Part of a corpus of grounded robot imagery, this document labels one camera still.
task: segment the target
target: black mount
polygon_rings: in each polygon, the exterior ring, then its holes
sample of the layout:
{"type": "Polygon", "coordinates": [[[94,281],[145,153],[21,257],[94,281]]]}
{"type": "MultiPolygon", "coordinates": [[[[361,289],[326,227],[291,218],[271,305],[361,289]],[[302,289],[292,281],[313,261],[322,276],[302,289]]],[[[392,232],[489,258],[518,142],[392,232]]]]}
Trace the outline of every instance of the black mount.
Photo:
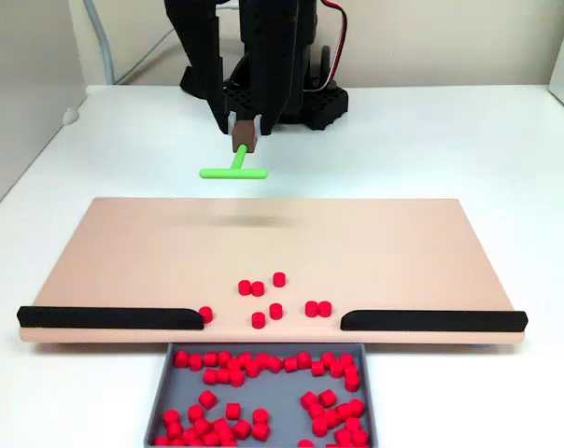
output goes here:
{"type": "Polygon", "coordinates": [[[334,82],[314,91],[330,72],[329,47],[322,50],[319,67],[312,70],[310,63],[316,1],[240,0],[245,56],[224,81],[216,4],[225,0],[165,0],[191,63],[181,89],[209,103],[224,133],[230,111],[236,119],[261,115],[262,135],[270,134],[278,122],[324,130],[348,110],[348,94],[334,82]],[[318,73],[312,77],[312,71],[318,73]]]}

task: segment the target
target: gray tray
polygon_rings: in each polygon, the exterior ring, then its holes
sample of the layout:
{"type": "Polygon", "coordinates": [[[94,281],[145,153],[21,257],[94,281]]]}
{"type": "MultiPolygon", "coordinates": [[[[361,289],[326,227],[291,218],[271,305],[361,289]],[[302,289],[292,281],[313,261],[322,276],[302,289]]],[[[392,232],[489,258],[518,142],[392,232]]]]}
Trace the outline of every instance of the gray tray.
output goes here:
{"type": "MultiPolygon", "coordinates": [[[[205,418],[210,421],[224,417],[226,403],[229,402],[241,403],[241,418],[251,425],[252,413],[255,409],[265,408],[269,412],[271,429],[269,439],[261,442],[249,436],[244,441],[237,441],[238,446],[293,447],[297,446],[297,442],[301,439],[308,439],[315,446],[335,443],[333,431],[343,427],[344,424],[330,430],[324,438],[315,437],[311,429],[311,418],[300,403],[300,397],[305,392],[311,390],[319,394],[326,389],[335,392],[339,403],[351,399],[361,399],[365,403],[365,414],[360,419],[361,424],[370,435],[369,445],[377,446],[365,349],[361,343],[171,343],[149,418],[145,446],[153,446],[157,436],[165,435],[162,415],[168,409],[177,409],[180,412],[180,423],[185,429],[189,427],[187,410],[189,406],[197,403],[199,395],[206,389],[211,390],[219,399],[213,409],[205,412],[205,418]],[[188,368],[174,367],[174,357],[178,350],[200,355],[227,350],[233,357],[243,352],[249,352],[253,357],[265,352],[281,359],[296,356],[300,352],[309,353],[312,359],[320,359],[326,352],[332,352],[336,357],[350,353],[359,368],[361,384],[357,392],[350,393],[345,390],[344,377],[332,378],[327,372],[324,376],[314,377],[311,370],[298,370],[292,373],[285,373],[282,370],[278,374],[262,371],[258,378],[246,378],[242,387],[206,385],[203,382],[204,368],[201,371],[191,371],[188,368]]],[[[235,421],[229,420],[229,423],[233,426],[235,421]]]]}

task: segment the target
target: red cylinder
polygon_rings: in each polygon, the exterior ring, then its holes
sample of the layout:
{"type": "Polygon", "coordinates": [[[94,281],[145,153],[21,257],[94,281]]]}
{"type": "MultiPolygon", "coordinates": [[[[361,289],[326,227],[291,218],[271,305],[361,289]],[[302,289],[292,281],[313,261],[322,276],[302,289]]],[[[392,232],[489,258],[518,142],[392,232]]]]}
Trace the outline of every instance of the red cylinder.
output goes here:
{"type": "Polygon", "coordinates": [[[253,313],[251,317],[251,324],[254,329],[262,329],[265,327],[265,314],[264,313],[253,313]]]}
{"type": "Polygon", "coordinates": [[[322,317],[330,317],[331,316],[331,303],[328,301],[321,301],[317,306],[317,312],[322,317]]]}
{"type": "Polygon", "coordinates": [[[275,273],[273,283],[275,287],[283,287],[286,284],[286,275],[284,273],[275,273]]]}
{"type": "Polygon", "coordinates": [[[313,435],[316,437],[326,437],[328,434],[328,422],[324,417],[313,419],[313,435]]]}
{"type": "Polygon", "coordinates": [[[318,315],[319,314],[319,308],[318,308],[317,302],[316,301],[308,301],[304,305],[304,313],[308,317],[315,317],[316,315],[318,315]]]}
{"type": "Polygon", "coordinates": [[[199,308],[199,314],[204,319],[204,324],[208,324],[209,322],[214,320],[214,313],[208,306],[202,306],[201,308],[199,308]]]}
{"type": "Polygon", "coordinates": [[[270,317],[273,320],[278,320],[282,318],[284,315],[284,310],[282,309],[282,305],[279,303],[272,303],[270,305],[270,317]]]}
{"type": "Polygon", "coordinates": [[[251,282],[248,280],[238,282],[238,293],[241,296],[248,296],[251,293],[251,282]]]}
{"type": "Polygon", "coordinates": [[[263,282],[253,282],[251,284],[251,294],[255,297],[261,297],[265,293],[263,282]]]}

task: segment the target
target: red block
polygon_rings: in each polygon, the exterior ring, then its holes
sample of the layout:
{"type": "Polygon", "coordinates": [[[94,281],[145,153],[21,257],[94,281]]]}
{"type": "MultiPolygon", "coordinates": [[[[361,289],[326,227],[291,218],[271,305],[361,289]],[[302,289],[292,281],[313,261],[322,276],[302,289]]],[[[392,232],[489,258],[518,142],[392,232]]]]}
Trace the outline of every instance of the red block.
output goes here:
{"type": "Polygon", "coordinates": [[[283,287],[286,284],[286,275],[284,273],[275,273],[273,283],[275,287],[283,287]]]}
{"type": "Polygon", "coordinates": [[[336,394],[334,394],[334,391],[331,389],[328,389],[319,394],[319,402],[326,408],[334,405],[336,403],[336,400],[338,400],[336,398],[336,394]]]}
{"type": "Polygon", "coordinates": [[[209,322],[214,320],[214,313],[208,306],[202,306],[201,308],[199,308],[199,314],[204,319],[204,324],[208,324],[209,322]]]}
{"type": "Polygon", "coordinates": [[[182,433],[182,440],[187,444],[190,444],[190,441],[193,441],[195,439],[197,439],[197,433],[192,427],[182,433]]]}
{"type": "Polygon", "coordinates": [[[258,441],[267,441],[267,438],[270,437],[270,427],[264,425],[263,423],[258,423],[253,427],[253,439],[258,441]]]}
{"type": "Polygon", "coordinates": [[[167,427],[171,423],[176,423],[180,419],[180,414],[176,409],[169,409],[163,413],[163,425],[167,427]]]}
{"type": "Polygon", "coordinates": [[[357,392],[359,390],[360,379],[356,373],[348,374],[345,377],[345,389],[348,392],[357,392]]]}
{"type": "Polygon", "coordinates": [[[205,353],[204,364],[206,367],[216,367],[218,365],[218,354],[216,352],[205,353]]]}
{"type": "Polygon", "coordinates": [[[236,439],[243,441],[251,432],[251,425],[247,420],[239,420],[233,427],[233,434],[236,439]]]}
{"type": "Polygon", "coordinates": [[[194,423],[192,428],[195,430],[197,437],[201,437],[211,429],[211,423],[209,423],[204,418],[200,418],[194,423]]]}
{"type": "Polygon", "coordinates": [[[216,381],[221,385],[227,385],[230,382],[230,371],[223,367],[219,368],[216,372],[216,381]]]}
{"type": "Polygon", "coordinates": [[[328,301],[321,301],[317,306],[317,313],[322,317],[331,316],[331,303],[328,301]]]}
{"type": "Polygon", "coordinates": [[[229,371],[240,371],[243,368],[243,365],[238,359],[231,358],[226,367],[229,371]]]}
{"type": "Polygon", "coordinates": [[[183,368],[189,366],[189,353],[184,351],[176,352],[174,356],[174,367],[183,368]]]}
{"type": "Polygon", "coordinates": [[[332,378],[342,378],[342,374],[345,371],[345,366],[340,361],[332,361],[330,363],[330,376],[332,378]]]}
{"type": "Polygon", "coordinates": [[[199,396],[199,402],[206,409],[211,409],[218,403],[218,397],[216,397],[211,391],[205,390],[199,396]]]}
{"type": "Polygon", "coordinates": [[[328,421],[328,428],[333,429],[342,423],[342,419],[335,409],[326,411],[326,420],[328,421]]]}
{"type": "Polygon", "coordinates": [[[253,425],[267,425],[270,415],[264,409],[256,409],[253,411],[253,425]]]}
{"type": "Polygon", "coordinates": [[[255,297],[261,297],[265,293],[263,282],[253,282],[251,284],[251,294],[255,297]]]}
{"type": "Polygon", "coordinates": [[[204,441],[205,446],[218,446],[219,445],[219,437],[218,434],[215,432],[207,432],[201,438],[204,441]]]}
{"type": "Polygon", "coordinates": [[[287,373],[296,371],[299,369],[299,362],[296,357],[287,357],[284,359],[284,370],[287,373]]]}
{"type": "Polygon", "coordinates": [[[321,356],[321,361],[326,369],[329,369],[331,363],[335,360],[336,357],[331,352],[326,352],[321,356]]]}
{"type": "Polygon", "coordinates": [[[239,403],[228,403],[226,405],[226,418],[238,420],[241,416],[241,405],[239,403]]]}
{"type": "Polygon", "coordinates": [[[260,364],[260,369],[261,370],[266,370],[267,369],[267,361],[270,360],[270,356],[267,353],[259,353],[256,356],[257,362],[259,362],[260,364]]]}
{"type": "Polygon", "coordinates": [[[345,375],[349,375],[351,373],[359,374],[359,369],[354,364],[350,364],[349,366],[345,366],[345,375]]]}
{"type": "Polygon", "coordinates": [[[343,353],[340,355],[340,362],[342,362],[343,366],[350,366],[351,364],[355,363],[353,356],[349,353],[343,353]]]}
{"type": "Polygon", "coordinates": [[[303,409],[306,411],[308,411],[309,407],[314,403],[317,403],[317,395],[311,391],[301,397],[301,406],[303,406],[303,409]]]}
{"type": "Polygon", "coordinates": [[[328,434],[328,422],[325,417],[313,419],[313,435],[316,437],[326,437],[328,434]]]}
{"type": "Polygon", "coordinates": [[[219,352],[218,353],[218,364],[220,367],[228,367],[228,361],[230,361],[233,357],[231,356],[230,352],[219,352]]]}
{"type": "Polygon", "coordinates": [[[353,435],[348,429],[338,429],[334,432],[334,440],[337,443],[350,443],[353,441],[353,435]]]}
{"type": "Polygon", "coordinates": [[[311,367],[311,355],[307,352],[301,352],[297,356],[297,363],[299,365],[299,369],[309,369],[311,367]]]}
{"type": "Polygon", "coordinates": [[[205,369],[204,371],[204,383],[207,385],[214,385],[216,383],[217,372],[213,369],[205,369]]]}
{"type": "Polygon", "coordinates": [[[345,429],[348,429],[350,432],[355,432],[360,429],[360,420],[355,417],[348,417],[345,423],[345,429]]]}
{"type": "Polygon", "coordinates": [[[284,310],[282,309],[282,305],[279,303],[272,303],[270,305],[270,317],[273,320],[278,320],[282,318],[284,315],[284,310]]]}
{"type": "Polygon", "coordinates": [[[348,417],[353,416],[353,411],[348,403],[342,403],[336,406],[336,412],[344,422],[348,417]]]}
{"type": "Polygon", "coordinates": [[[155,438],[155,442],[153,442],[155,446],[168,446],[170,441],[165,436],[160,436],[155,438]]]}
{"type": "Polygon", "coordinates": [[[230,384],[234,387],[240,387],[245,383],[245,373],[240,369],[230,371],[230,384]]]}
{"type": "Polygon", "coordinates": [[[251,282],[248,280],[238,282],[238,293],[241,296],[248,296],[251,293],[251,282]]]}
{"type": "Polygon", "coordinates": [[[189,421],[195,423],[200,418],[204,418],[204,408],[198,404],[193,404],[189,407],[189,421]]]}
{"type": "Polygon", "coordinates": [[[352,399],[348,403],[350,406],[351,415],[356,418],[361,418],[365,413],[365,405],[360,399],[352,399]]]}
{"type": "Polygon", "coordinates": [[[308,412],[311,418],[323,417],[326,414],[323,406],[321,406],[319,403],[313,403],[311,406],[309,406],[308,412]]]}
{"type": "Polygon", "coordinates": [[[313,361],[311,363],[311,374],[313,376],[321,376],[326,372],[323,361],[313,361]]]}
{"type": "Polygon", "coordinates": [[[262,329],[265,327],[265,314],[261,312],[253,313],[251,316],[251,325],[254,329],[262,329]]]}
{"type": "Polygon", "coordinates": [[[168,440],[180,439],[182,437],[182,425],[179,423],[171,423],[166,429],[168,440]]]}
{"type": "Polygon", "coordinates": [[[192,371],[200,371],[204,367],[204,359],[201,355],[189,356],[189,369],[192,371]]]}
{"type": "Polygon", "coordinates": [[[304,305],[304,313],[309,317],[315,317],[319,314],[319,308],[316,301],[308,301],[304,305]]]}
{"type": "Polygon", "coordinates": [[[284,362],[279,357],[270,357],[267,361],[267,368],[272,373],[278,373],[284,367],[284,362]]]}
{"type": "Polygon", "coordinates": [[[260,376],[260,372],[261,372],[260,363],[257,362],[255,359],[251,359],[247,361],[247,364],[245,366],[245,371],[247,372],[247,376],[249,378],[257,378],[258,376],[260,376]]]}
{"type": "Polygon", "coordinates": [[[369,434],[367,434],[362,429],[359,429],[359,430],[353,432],[352,439],[353,439],[353,442],[355,442],[357,445],[364,445],[369,440],[369,434]]]}

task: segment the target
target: cable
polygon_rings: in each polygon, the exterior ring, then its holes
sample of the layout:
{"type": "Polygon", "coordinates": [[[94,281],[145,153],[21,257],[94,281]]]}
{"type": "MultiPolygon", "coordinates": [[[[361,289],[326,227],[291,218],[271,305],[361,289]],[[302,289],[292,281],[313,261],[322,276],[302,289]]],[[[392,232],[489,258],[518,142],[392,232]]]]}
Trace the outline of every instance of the cable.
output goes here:
{"type": "Polygon", "coordinates": [[[342,50],[345,46],[346,40],[346,29],[348,28],[348,18],[346,17],[345,11],[340,7],[340,5],[336,5],[335,3],[331,2],[330,0],[321,0],[321,3],[326,7],[331,7],[332,9],[336,9],[340,11],[342,14],[342,29],[340,31],[340,38],[338,39],[338,46],[336,47],[336,52],[334,54],[333,64],[330,68],[330,72],[328,77],[326,78],[325,82],[316,88],[316,89],[305,89],[304,91],[323,91],[330,86],[332,80],[334,79],[334,75],[336,74],[336,70],[338,69],[338,63],[340,62],[340,57],[342,56],[342,50]]]}
{"type": "MultiPolygon", "coordinates": [[[[144,55],[139,59],[133,67],[128,69],[124,75],[118,78],[118,80],[114,79],[114,64],[112,62],[112,53],[110,51],[109,42],[107,40],[106,31],[104,30],[104,26],[102,25],[102,21],[97,14],[97,9],[95,8],[95,4],[93,0],[83,0],[85,4],[85,9],[87,10],[87,15],[89,16],[89,20],[93,25],[93,30],[95,31],[95,36],[99,42],[100,50],[102,51],[102,59],[104,60],[104,72],[106,74],[106,84],[109,86],[113,86],[115,84],[120,84],[127,76],[129,76],[135,68],[137,68],[164,40],[167,36],[169,36],[173,31],[174,28],[168,30],[158,42],[151,47],[144,55]]],[[[222,5],[216,5],[216,9],[238,9],[238,0],[236,1],[228,1],[222,5]]]]}
{"type": "Polygon", "coordinates": [[[93,0],[83,0],[85,4],[85,9],[87,9],[87,15],[89,20],[93,25],[93,30],[95,31],[95,36],[99,42],[99,47],[102,51],[102,59],[104,60],[104,72],[106,74],[106,84],[114,85],[114,65],[112,64],[112,53],[110,52],[110,45],[107,41],[106,31],[104,31],[104,26],[102,21],[97,14],[97,9],[95,9],[95,4],[93,0]]]}

